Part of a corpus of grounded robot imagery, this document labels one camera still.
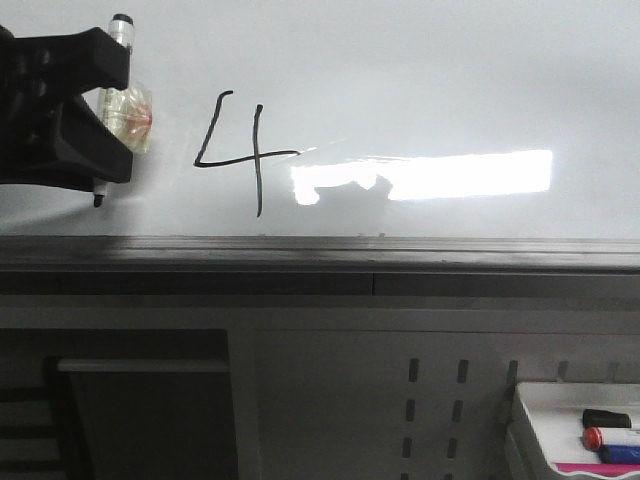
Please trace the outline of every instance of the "black marker writing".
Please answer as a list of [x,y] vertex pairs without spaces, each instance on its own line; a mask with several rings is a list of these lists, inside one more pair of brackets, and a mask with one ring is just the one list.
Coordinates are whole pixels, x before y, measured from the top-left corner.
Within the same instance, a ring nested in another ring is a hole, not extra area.
[[213,112],[213,117],[211,118],[211,124],[209,125],[209,129],[207,130],[207,134],[204,137],[204,142],[202,142],[202,147],[196,156],[196,160],[193,162],[193,165],[198,168],[210,168],[210,167],[224,167],[227,165],[234,165],[236,163],[248,162],[253,160],[255,165],[256,172],[256,184],[258,189],[258,217],[262,215],[262,169],[260,165],[260,160],[263,158],[276,157],[281,155],[300,155],[300,152],[297,150],[278,150],[275,152],[266,152],[260,153],[260,148],[258,146],[258,131],[260,128],[260,115],[262,114],[263,106],[258,105],[256,107],[256,113],[253,117],[253,155],[248,155],[246,157],[234,158],[231,160],[223,160],[220,162],[211,162],[204,163],[202,161],[202,157],[207,151],[207,147],[209,146],[209,142],[213,137],[213,131],[215,129],[216,124],[218,123],[218,119],[220,118],[220,112],[222,111],[222,103],[224,101],[224,97],[227,95],[232,95],[233,90],[227,90],[218,95],[218,100],[216,101],[216,108]]

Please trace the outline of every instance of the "whiteboard tray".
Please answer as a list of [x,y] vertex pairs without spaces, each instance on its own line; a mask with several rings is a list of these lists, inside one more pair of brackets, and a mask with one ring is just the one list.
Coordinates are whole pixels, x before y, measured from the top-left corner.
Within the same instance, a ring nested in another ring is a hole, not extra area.
[[556,468],[557,463],[600,463],[597,454],[582,445],[582,411],[585,408],[619,411],[629,414],[632,419],[640,419],[640,385],[520,383],[516,387],[510,427],[513,444],[509,444],[508,436],[507,455],[514,458],[510,449],[515,446],[522,462],[530,467],[534,478],[540,480],[567,477],[574,480],[640,480],[640,465],[637,471],[617,477],[587,472],[563,473]]

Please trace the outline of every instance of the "black marker holder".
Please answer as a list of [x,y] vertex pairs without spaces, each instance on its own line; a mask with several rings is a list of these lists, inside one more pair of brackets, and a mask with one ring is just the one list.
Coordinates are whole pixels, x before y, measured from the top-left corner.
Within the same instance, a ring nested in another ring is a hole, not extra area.
[[133,154],[82,93],[126,89],[129,60],[99,28],[14,38],[0,26],[0,183],[90,192],[94,178],[128,182]]

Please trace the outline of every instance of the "plastic bag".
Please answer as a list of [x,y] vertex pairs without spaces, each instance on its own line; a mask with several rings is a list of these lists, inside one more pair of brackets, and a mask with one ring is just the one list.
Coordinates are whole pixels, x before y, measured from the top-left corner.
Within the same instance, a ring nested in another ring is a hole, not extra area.
[[151,92],[133,83],[126,90],[100,91],[98,117],[129,150],[149,151],[153,123]]

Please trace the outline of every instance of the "red marker cap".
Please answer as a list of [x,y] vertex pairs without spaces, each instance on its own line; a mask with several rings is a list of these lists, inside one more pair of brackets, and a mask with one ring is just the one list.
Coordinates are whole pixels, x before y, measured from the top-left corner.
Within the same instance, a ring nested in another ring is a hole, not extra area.
[[602,446],[602,433],[598,427],[587,428],[582,434],[582,442],[587,450],[597,451]]

